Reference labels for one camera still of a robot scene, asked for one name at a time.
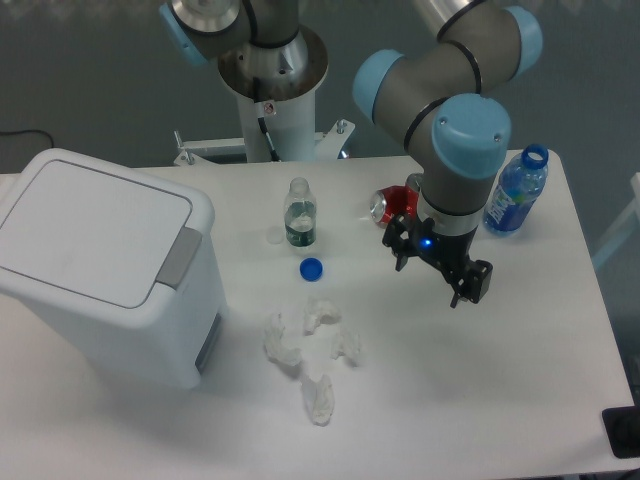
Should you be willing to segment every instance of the white table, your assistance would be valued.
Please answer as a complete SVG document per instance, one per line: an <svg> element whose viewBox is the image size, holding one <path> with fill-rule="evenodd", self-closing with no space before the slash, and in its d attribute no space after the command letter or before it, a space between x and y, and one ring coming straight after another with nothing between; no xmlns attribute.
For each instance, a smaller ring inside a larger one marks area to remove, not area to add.
<svg viewBox="0 0 640 480"><path fill-rule="evenodd" d="M640 465L617 460L605 436L601 411L632 399L558 157L521 232L479 229L471 255L493 263L491 287L455 310L420 260L394 271L369 219L371 193L418 170L405 157L149 170L202 189L216 208L231 316L203 383L177 391L92 366L0 298L0 477L455 480ZM318 199L317 283L300 278L286 244L265 240L295 176ZM296 340L308 295L342 309L363 366L328 358L332 327ZM264 320L276 309L311 375L333 381L327 427L310 423L299 382L266 359Z"/></svg>

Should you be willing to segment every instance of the crumpled tissue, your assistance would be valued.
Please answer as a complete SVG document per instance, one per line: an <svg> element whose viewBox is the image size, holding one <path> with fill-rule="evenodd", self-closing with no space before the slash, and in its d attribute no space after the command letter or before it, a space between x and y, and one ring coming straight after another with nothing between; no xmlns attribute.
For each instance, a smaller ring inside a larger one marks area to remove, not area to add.
<svg viewBox="0 0 640 480"><path fill-rule="evenodd" d="M311 335L321 323L336 323L341 318L340 310L331 300L309 297L304 307L304 331Z"/></svg>
<svg viewBox="0 0 640 480"><path fill-rule="evenodd" d="M328 375L322 375L319 381L314 382L305 373L302 375L300 383L304 404L311 421L315 425L324 427L331 419L335 404L331 379Z"/></svg>
<svg viewBox="0 0 640 480"><path fill-rule="evenodd" d="M302 362L302 353L299 348L285 347L282 344L283 334L282 314L274 314L264 330L264 349L269 360L295 367Z"/></svg>
<svg viewBox="0 0 640 480"><path fill-rule="evenodd" d="M362 351L362 342L360 335L353 333L344 325L340 325L340 331L333 337L331 343L331 358L337 359L339 356L344 355L354 365L360 363L360 354Z"/></svg>

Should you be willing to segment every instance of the blue plastic bottle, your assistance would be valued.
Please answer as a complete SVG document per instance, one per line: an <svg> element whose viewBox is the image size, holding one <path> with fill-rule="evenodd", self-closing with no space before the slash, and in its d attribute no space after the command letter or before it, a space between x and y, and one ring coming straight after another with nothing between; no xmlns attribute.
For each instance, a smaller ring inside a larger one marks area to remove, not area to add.
<svg viewBox="0 0 640 480"><path fill-rule="evenodd" d="M500 174L498 185L484 211L484 225L505 237L516 232L542 193L547 180L549 152L542 145L529 145L511 159Z"/></svg>

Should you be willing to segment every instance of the clear plastic bottle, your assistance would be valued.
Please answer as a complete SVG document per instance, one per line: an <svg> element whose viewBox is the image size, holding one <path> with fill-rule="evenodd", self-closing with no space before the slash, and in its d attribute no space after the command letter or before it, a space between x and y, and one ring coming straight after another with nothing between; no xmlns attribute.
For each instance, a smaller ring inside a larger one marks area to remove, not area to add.
<svg viewBox="0 0 640 480"><path fill-rule="evenodd" d="M511 159L500 174L498 185L484 211L484 225L501 237L522 226L529 210L542 193L547 180L549 152L529 145Z"/></svg>
<svg viewBox="0 0 640 480"><path fill-rule="evenodd" d="M294 247L309 247L316 240L316 197L302 177L291 181L284 201L284 227Z"/></svg>

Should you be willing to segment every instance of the bottle cap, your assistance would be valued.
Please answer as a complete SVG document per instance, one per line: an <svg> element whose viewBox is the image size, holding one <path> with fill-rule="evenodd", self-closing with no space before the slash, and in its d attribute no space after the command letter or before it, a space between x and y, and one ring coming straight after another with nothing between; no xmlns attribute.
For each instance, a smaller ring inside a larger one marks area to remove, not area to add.
<svg viewBox="0 0 640 480"><path fill-rule="evenodd" d="M532 170L543 168L548 161L549 151L544 145L534 143L522 151L522 164Z"/></svg>
<svg viewBox="0 0 640 480"><path fill-rule="evenodd" d="M322 262L317 258L305 258L300 263L300 275L307 282L315 282L322 276Z"/></svg>

